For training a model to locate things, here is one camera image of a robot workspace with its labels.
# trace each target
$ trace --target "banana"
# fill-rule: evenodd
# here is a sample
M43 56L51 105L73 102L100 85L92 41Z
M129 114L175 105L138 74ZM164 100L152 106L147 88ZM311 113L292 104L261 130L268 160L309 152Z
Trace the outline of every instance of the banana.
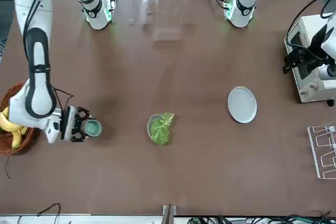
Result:
M22 142L21 131L14 131L12 132L12 135L13 135L12 148L18 149Z
M28 127L23 127L22 129L21 129L21 135L23 136L23 135L26 135L26 133L28 132Z
M5 108L4 111L2 112L3 115L8 118L8 115L9 115L9 107Z
M7 132L18 131L22 128L22 126L16 125L7 120L2 112L0 112L0 127Z

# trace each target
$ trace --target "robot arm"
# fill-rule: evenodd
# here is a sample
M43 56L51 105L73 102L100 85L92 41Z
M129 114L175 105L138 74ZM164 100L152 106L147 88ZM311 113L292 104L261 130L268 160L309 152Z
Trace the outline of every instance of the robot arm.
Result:
M336 12L334 12L328 19L325 29L325 36L321 44L321 48L333 60L336 60Z
M235 27L244 28L252 18L257 0L226 0L225 17Z
M91 3L97 5L100 1L92 0ZM51 0L15 0L15 9L28 60L29 79L10 99L9 120L44 130L49 143L55 142L59 133L62 140L82 142L88 135L82 131L81 124L91 115L81 107L68 106L64 111L56 108L55 90L50 83Z

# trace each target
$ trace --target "white machine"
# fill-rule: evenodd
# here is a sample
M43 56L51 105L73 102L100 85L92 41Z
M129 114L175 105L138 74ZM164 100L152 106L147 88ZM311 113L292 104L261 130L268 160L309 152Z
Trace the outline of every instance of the white machine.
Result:
M225 18L235 27L244 28L252 19L257 0L225 0Z
M78 1L93 29L103 29L112 21L116 0ZM62 140L82 142L88 136L82 123L92 116L81 107L56 108L58 97L50 83L51 0L15 0L15 9L28 60L29 79L10 99L9 121L44 130L49 143L54 143L59 133Z
M284 73L290 69L294 74L303 103L327 101L334 105L336 98L336 26L335 14L329 19L320 15L301 17L285 40L288 56L285 58Z

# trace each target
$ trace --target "table surface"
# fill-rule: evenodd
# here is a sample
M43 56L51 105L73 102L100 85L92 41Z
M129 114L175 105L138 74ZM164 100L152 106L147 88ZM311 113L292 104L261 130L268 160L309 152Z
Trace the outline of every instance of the table surface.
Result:
M334 121L325 102L300 104L282 74L284 37L310 0L258 0L245 29L213 0L117 0L115 24L95 31L77 0L54 0L51 80L91 111L102 135L48 144L43 134L0 173L0 214L336 215L336 182L317 179L307 126ZM305 14L317 14L321 3ZM0 92L27 79L18 24L0 65ZM248 87L256 118L236 123L227 97ZM171 143L146 123L174 112ZM6 157L0 157L4 165Z

